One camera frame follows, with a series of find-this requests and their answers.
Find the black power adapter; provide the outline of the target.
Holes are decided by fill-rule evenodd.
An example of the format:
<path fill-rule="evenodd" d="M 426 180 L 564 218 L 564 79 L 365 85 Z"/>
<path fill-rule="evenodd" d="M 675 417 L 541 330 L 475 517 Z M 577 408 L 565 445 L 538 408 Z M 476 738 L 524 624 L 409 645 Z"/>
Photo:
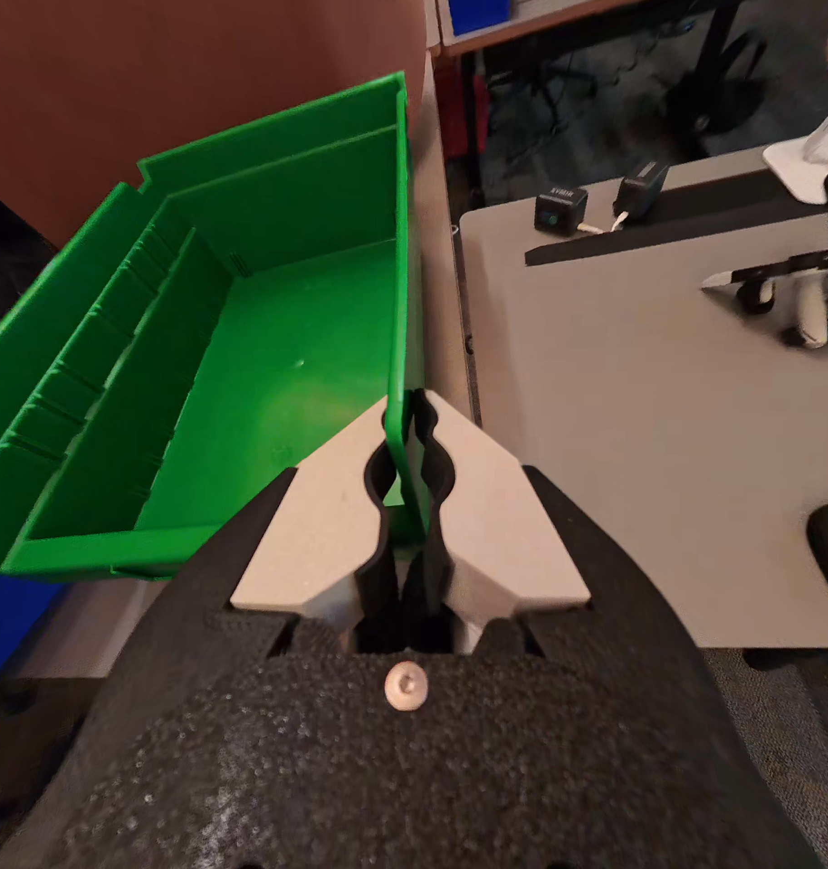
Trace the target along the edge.
<path fill-rule="evenodd" d="M 646 217 L 660 195 L 669 168 L 668 163 L 650 160 L 625 176 L 613 203 L 615 221 L 639 222 Z"/>

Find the green plastic bin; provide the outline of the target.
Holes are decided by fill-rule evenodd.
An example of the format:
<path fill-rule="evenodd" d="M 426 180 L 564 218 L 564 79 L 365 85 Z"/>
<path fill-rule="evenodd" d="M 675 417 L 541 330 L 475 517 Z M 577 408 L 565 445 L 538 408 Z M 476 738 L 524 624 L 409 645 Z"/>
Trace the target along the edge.
<path fill-rule="evenodd" d="M 402 71 L 138 163 L 0 321 L 0 573 L 169 577 L 422 384 Z"/>

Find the black desk strip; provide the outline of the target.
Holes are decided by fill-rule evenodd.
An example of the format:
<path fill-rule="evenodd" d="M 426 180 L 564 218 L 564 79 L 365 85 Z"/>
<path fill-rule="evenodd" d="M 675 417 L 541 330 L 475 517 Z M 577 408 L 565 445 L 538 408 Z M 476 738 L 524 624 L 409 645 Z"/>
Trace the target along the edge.
<path fill-rule="evenodd" d="M 641 222 L 615 233 L 590 234 L 530 249 L 525 265 L 612 255 L 819 214 L 828 215 L 827 204 L 795 199 L 775 174 L 764 169 L 664 190 Z"/>

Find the blue plastic bin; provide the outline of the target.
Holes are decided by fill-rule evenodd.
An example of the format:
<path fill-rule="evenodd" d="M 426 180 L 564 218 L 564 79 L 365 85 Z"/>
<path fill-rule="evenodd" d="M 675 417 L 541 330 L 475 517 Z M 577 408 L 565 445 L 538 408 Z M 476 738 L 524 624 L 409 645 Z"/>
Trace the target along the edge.
<path fill-rule="evenodd" d="M 488 29 L 509 21 L 512 1 L 448 1 L 452 30 L 456 37 Z"/>
<path fill-rule="evenodd" d="M 0 575 L 0 670 L 67 589 L 63 583 Z"/>

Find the grey desk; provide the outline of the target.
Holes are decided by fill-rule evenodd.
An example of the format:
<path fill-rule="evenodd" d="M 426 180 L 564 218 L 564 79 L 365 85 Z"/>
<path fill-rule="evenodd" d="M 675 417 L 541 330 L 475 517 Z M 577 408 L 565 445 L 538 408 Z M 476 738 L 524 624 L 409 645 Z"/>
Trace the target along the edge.
<path fill-rule="evenodd" d="M 764 170 L 675 168 L 666 190 Z M 535 201 L 469 211 L 462 262 L 481 420 L 604 528 L 700 646 L 828 650 L 807 522 L 828 504 L 828 346 L 793 349 L 793 290 L 745 316 L 719 272 L 828 250 L 828 215 L 527 267 L 566 242 Z"/>

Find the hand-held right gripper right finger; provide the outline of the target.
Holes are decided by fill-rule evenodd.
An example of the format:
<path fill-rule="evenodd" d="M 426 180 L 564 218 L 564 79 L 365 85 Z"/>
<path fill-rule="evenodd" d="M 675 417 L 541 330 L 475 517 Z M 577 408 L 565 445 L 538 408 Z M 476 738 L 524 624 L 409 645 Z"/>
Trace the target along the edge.
<path fill-rule="evenodd" d="M 429 497 L 421 580 L 429 617 L 450 611 L 456 653 L 488 624 L 591 600 L 519 460 L 430 389 L 412 400 Z"/>

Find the small black cube device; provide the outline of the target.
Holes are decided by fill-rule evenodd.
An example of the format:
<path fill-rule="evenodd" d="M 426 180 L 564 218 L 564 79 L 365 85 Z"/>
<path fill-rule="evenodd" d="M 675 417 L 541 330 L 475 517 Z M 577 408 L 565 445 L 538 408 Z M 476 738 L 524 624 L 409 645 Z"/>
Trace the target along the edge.
<path fill-rule="evenodd" d="M 571 237 L 584 222 L 589 193 L 582 188 L 553 187 L 536 197 L 533 224 L 539 232 Z"/>

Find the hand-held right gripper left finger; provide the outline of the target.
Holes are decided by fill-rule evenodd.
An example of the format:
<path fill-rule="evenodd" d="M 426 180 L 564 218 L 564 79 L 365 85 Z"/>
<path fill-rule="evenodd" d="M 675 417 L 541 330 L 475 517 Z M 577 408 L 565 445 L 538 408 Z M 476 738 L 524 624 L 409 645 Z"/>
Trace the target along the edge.
<path fill-rule="evenodd" d="M 343 635 L 398 601 L 383 499 L 397 477 L 382 397 L 293 471 L 230 597 L 240 612 L 294 614 Z"/>

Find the white stand base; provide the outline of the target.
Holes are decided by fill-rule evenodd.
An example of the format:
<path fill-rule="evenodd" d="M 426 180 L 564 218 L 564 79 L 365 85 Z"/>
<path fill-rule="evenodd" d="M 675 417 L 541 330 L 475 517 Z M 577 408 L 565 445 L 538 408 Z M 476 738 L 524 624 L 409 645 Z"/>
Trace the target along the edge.
<path fill-rule="evenodd" d="M 763 151 L 767 167 L 798 201 L 823 205 L 828 175 L 828 116 L 809 136 L 774 143 Z"/>

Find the black chair base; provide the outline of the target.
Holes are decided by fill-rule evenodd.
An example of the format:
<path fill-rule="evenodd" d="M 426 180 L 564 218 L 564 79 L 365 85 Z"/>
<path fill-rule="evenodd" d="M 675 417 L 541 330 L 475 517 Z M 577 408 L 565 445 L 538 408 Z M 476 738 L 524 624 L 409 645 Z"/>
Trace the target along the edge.
<path fill-rule="evenodd" d="M 767 84 L 756 71 L 767 39 L 756 28 L 728 39 L 740 6 L 741 2 L 713 3 L 696 65 L 664 96 L 665 120 L 687 158 L 706 157 L 706 136 L 729 133 L 745 124 L 764 101 Z"/>

